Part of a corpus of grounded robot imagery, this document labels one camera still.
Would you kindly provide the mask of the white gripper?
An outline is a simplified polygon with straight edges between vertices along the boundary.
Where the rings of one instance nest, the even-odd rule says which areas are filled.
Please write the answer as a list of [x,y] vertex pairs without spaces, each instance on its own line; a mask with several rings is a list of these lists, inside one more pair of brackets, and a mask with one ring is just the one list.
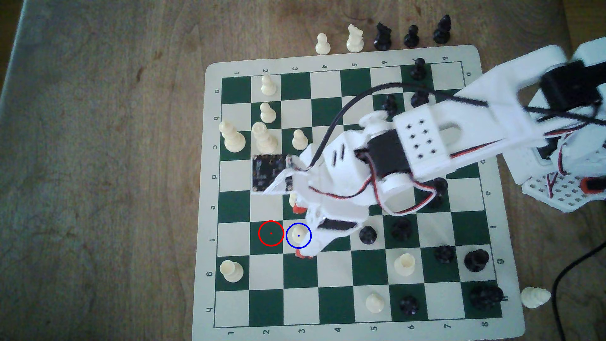
[[342,133],[323,150],[310,170],[293,177],[292,212],[306,213],[311,232],[296,256],[312,258],[334,239],[347,236],[367,221],[376,203],[370,168],[355,151],[367,147],[365,133]]

